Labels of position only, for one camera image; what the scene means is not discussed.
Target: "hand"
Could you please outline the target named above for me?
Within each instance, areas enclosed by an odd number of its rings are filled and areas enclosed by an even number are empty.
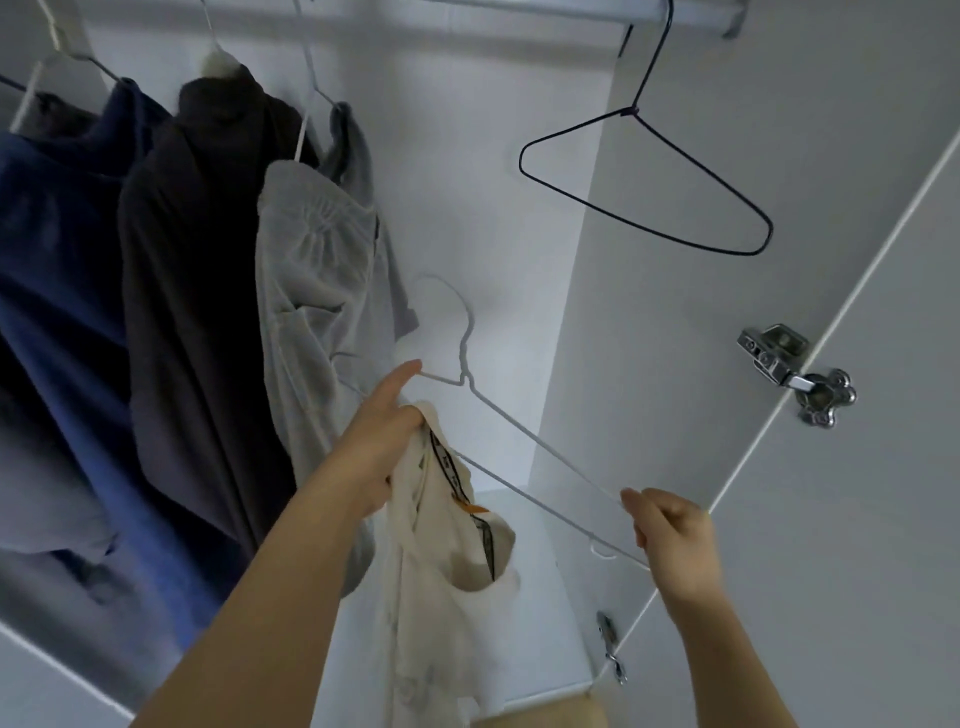
[[[333,451],[310,476],[309,483],[335,484],[355,497],[360,516],[380,510],[390,499],[390,473],[423,424],[411,405],[396,406],[400,390],[422,364],[408,361],[390,372],[367,397]]]
[[[627,488],[620,500],[634,517],[636,545],[647,552],[650,571],[674,620],[687,608],[726,602],[707,511],[656,488],[643,493]]]

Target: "closet rod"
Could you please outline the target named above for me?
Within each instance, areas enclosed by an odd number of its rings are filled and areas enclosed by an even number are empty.
[[[662,22],[666,15],[664,0],[433,0],[447,5],[473,5],[521,12],[566,15],[618,23]],[[734,38],[747,18],[749,0],[678,0],[675,22],[719,31]]]

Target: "black wire hanger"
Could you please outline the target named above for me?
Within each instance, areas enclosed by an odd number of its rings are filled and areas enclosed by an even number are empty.
[[[520,150],[520,158],[518,161],[520,174],[522,174],[524,177],[527,177],[533,180],[534,182],[538,182],[539,184],[542,184],[544,187],[548,187],[549,189],[552,189],[554,192],[559,192],[560,194],[570,198],[571,200],[574,200],[582,205],[586,205],[590,209],[594,209],[597,212],[607,215],[608,217],[611,217],[614,220],[617,220],[618,222],[624,223],[625,225],[629,225],[633,228],[637,228],[638,230],[642,230],[644,232],[649,232],[653,235],[656,235],[657,237],[662,237],[666,240],[670,240],[671,242],[679,243],[680,245],[686,245],[688,248],[696,248],[697,250],[700,250],[700,251],[707,251],[709,253],[718,253],[720,255],[740,255],[740,256],[760,255],[761,253],[763,253],[764,250],[766,250],[766,247],[770,244],[770,238],[772,238],[774,234],[774,223],[770,219],[770,217],[767,215],[767,213],[764,212],[762,209],[760,209],[752,201],[750,201],[746,197],[746,195],[744,195],[742,192],[734,188],[733,185],[731,185],[726,180],[723,180],[719,175],[717,175],[715,172],[707,168],[707,166],[703,164],[701,161],[693,158],[683,149],[681,149],[672,141],[670,141],[668,138],[666,138],[663,134],[661,134],[652,126],[650,126],[650,124],[640,116],[640,109],[637,103],[640,100],[640,95],[643,93],[643,89],[647,86],[647,82],[650,81],[650,75],[651,73],[653,73],[654,66],[657,65],[657,60],[660,57],[660,51],[663,49],[663,44],[666,41],[666,37],[670,34],[670,28],[673,26],[673,11],[674,11],[674,0],[667,0],[666,25],[663,27],[663,33],[660,35],[660,42],[657,44],[657,50],[654,52],[654,57],[650,60],[650,65],[647,66],[647,71],[643,75],[643,81],[640,82],[640,88],[636,91],[636,96],[634,96],[634,101],[628,107],[624,107],[623,109],[617,109],[616,111],[609,111],[601,116],[597,116],[595,119],[590,119],[589,121],[585,121],[582,124],[577,124],[576,126],[570,127],[569,129],[564,129],[562,132],[554,132],[552,134],[548,134],[547,136],[542,136],[541,138],[535,139],[534,141],[531,141],[528,144],[524,145],[523,149]],[[534,175],[530,174],[529,172],[527,172],[527,170],[523,168],[523,156],[526,154],[527,150],[530,149],[530,147],[533,147],[537,144],[541,144],[544,141],[549,141],[550,139],[555,139],[558,136],[563,136],[564,134],[576,132],[577,130],[583,129],[584,127],[588,127],[592,124],[598,124],[602,121],[606,121],[607,119],[613,118],[614,116],[633,116],[633,118],[636,119],[637,122],[639,122],[640,126],[642,126],[644,129],[650,132],[653,136],[655,136],[661,142],[663,142],[668,147],[670,147],[670,149],[680,154],[684,159],[693,163],[694,166],[696,166],[698,169],[706,172],[710,177],[712,177],[717,182],[720,182],[720,184],[722,184],[726,189],[730,190],[730,192],[732,192],[733,195],[738,200],[740,200],[740,202],[742,202],[744,205],[749,207],[753,212],[755,212],[756,215],[760,219],[762,219],[763,222],[766,224],[767,235],[764,238],[763,243],[758,248],[755,248],[751,251],[732,251],[732,250],[727,250],[726,248],[716,248],[711,245],[704,245],[703,243],[695,243],[691,240],[684,240],[683,238],[677,237],[676,235],[669,235],[666,232],[656,231],[653,228],[648,228],[645,225],[640,225],[640,223],[635,223],[633,220],[628,220],[627,218],[614,214],[609,210],[605,210],[600,206],[594,205],[593,203],[588,202],[587,200],[581,199],[576,195],[571,194],[570,192],[567,192],[566,190],[560,189],[558,186],[551,184],[550,182],[541,180],[539,177],[535,177]]]

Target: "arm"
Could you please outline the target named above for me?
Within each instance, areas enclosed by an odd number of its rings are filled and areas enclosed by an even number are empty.
[[[419,370],[407,362],[364,402],[132,728],[310,724],[353,535],[387,502],[387,478],[422,423],[416,407],[396,406]]]
[[[709,514],[653,488],[620,497],[684,641],[700,728],[797,728],[724,594]]]

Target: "person's right hand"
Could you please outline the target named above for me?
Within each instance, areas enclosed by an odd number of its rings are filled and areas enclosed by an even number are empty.
[[[650,571],[674,619],[688,607],[726,600],[710,515],[686,498],[656,488],[620,492],[634,518],[636,545],[647,552]]]

